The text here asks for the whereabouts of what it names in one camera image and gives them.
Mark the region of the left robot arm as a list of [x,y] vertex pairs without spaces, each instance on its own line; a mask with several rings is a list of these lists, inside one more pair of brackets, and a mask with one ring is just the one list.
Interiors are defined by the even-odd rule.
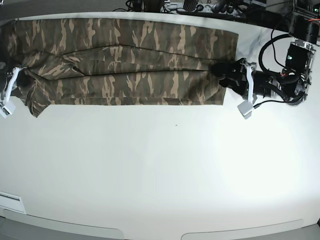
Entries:
[[[250,109],[261,106],[256,96],[272,95],[281,98],[281,103],[297,106],[306,100],[311,85],[312,64],[320,31],[320,2],[318,0],[295,0],[288,32],[271,37],[258,55],[258,64],[249,63],[246,58],[234,62],[214,64],[211,73],[219,84],[233,90],[249,104]],[[276,41],[293,38],[287,50],[282,71],[269,70],[263,63],[263,55]]]

